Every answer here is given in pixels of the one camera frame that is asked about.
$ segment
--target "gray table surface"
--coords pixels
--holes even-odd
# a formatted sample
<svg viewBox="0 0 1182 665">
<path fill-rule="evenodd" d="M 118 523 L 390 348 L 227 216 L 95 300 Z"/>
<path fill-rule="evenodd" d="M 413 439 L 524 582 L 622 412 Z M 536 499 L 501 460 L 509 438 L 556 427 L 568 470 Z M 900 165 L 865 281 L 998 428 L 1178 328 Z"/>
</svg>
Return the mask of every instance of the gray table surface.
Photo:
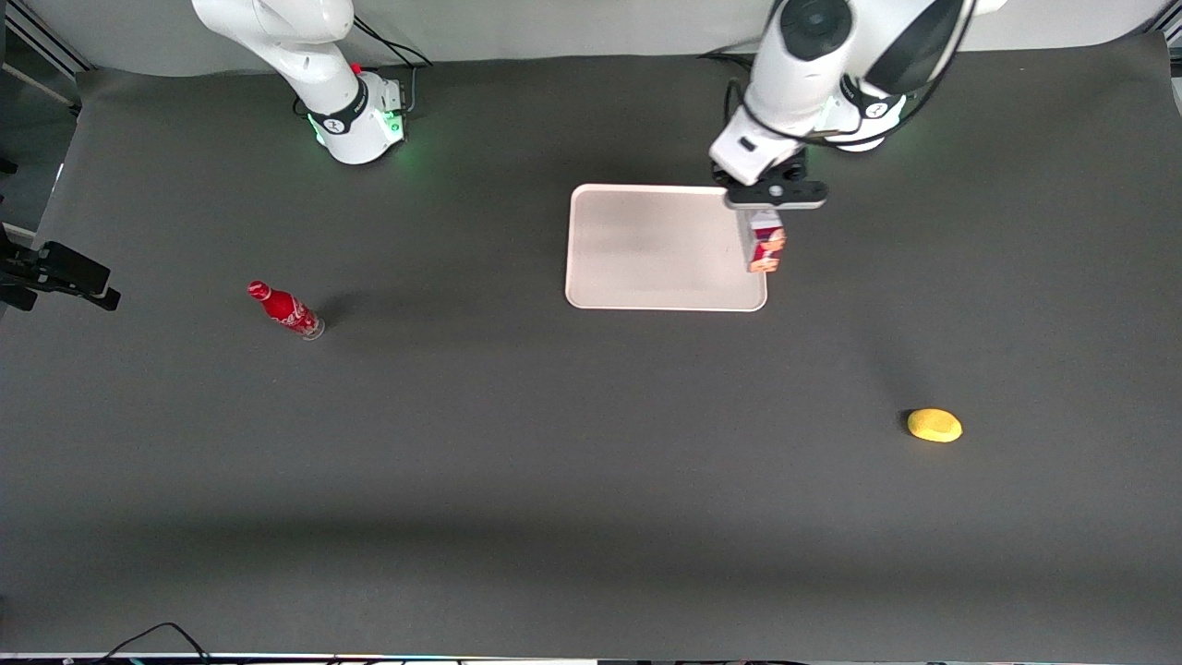
<svg viewBox="0 0 1182 665">
<path fill-rule="evenodd" d="M 966 54 L 817 155 L 760 312 L 571 307 L 571 190 L 708 184 L 734 73 L 441 65 L 361 168 L 277 77 L 84 76 L 41 236 L 124 299 L 0 324 L 2 645 L 1178 663 L 1161 37 Z"/>
</svg>

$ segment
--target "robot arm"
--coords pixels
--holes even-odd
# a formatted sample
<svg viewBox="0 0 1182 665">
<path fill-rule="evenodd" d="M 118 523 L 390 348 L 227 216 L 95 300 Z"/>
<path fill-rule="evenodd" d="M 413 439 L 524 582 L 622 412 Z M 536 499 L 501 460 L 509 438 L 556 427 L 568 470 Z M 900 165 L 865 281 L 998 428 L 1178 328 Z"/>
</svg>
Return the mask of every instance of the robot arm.
<svg viewBox="0 0 1182 665">
<path fill-rule="evenodd" d="M 353 26 L 352 0 L 193 0 L 193 8 L 287 79 L 338 161 L 369 162 L 402 141 L 397 82 L 355 73 L 335 44 Z"/>
<path fill-rule="evenodd" d="M 778 0 L 742 104 L 710 157 L 751 185 L 799 152 L 804 137 L 877 145 L 865 138 L 898 124 L 904 96 L 947 67 L 972 17 L 1005 2 Z"/>
</svg>

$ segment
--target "white backdrop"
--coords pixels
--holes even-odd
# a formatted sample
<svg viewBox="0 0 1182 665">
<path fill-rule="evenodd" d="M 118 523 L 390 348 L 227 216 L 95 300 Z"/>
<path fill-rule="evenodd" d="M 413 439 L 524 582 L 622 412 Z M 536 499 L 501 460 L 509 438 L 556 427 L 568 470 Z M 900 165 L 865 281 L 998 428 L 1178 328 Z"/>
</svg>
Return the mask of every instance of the white backdrop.
<svg viewBox="0 0 1182 665">
<path fill-rule="evenodd" d="M 1115 39 L 1167 0 L 1009 0 L 982 17 L 972 50 L 1054 48 Z M 25 0 L 99 66 L 189 76 L 265 65 L 201 25 L 189 0 Z M 700 53 L 762 27 L 772 0 L 355 0 L 358 15 L 436 60 Z M 365 64 L 392 56 L 356 30 L 343 50 Z"/>
</svg>

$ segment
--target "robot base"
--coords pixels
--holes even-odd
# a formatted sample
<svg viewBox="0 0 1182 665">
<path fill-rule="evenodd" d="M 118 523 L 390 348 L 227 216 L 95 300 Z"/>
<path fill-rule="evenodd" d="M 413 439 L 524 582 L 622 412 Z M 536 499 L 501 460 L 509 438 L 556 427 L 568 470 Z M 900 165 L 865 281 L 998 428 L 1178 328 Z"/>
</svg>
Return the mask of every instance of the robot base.
<svg viewBox="0 0 1182 665">
<path fill-rule="evenodd" d="M 362 72 L 357 78 L 366 87 L 366 102 L 346 131 L 333 133 L 330 126 L 317 123 L 309 115 L 309 122 L 316 129 L 316 139 L 338 162 L 346 164 L 364 164 L 381 157 L 402 142 L 407 131 L 398 82 L 387 80 L 374 72 Z"/>
</svg>

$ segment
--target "black clamp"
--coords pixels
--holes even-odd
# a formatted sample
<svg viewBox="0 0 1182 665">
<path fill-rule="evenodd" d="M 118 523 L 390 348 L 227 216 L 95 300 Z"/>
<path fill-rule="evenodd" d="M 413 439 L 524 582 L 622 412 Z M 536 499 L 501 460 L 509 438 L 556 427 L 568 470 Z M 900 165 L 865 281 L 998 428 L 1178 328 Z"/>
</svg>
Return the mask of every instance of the black clamp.
<svg viewBox="0 0 1182 665">
<path fill-rule="evenodd" d="M 78 295 L 106 311 L 119 306 L 121 294 L 106 286 L 110 268 L 59 242 L 40 249 L 21 247 L 0 230 L 0 301 L 30 311 L 35 291 Z"/>
<path fill-rule="evenodd" d="M 829 198 L 829 185 L 808 176 L 807 148 L 762 172 L 754 184 L 743 184 L 719 164 L 714 181 L 727 190 L 726 203 L 733 209 L 812 209 Z"/>
</svg>

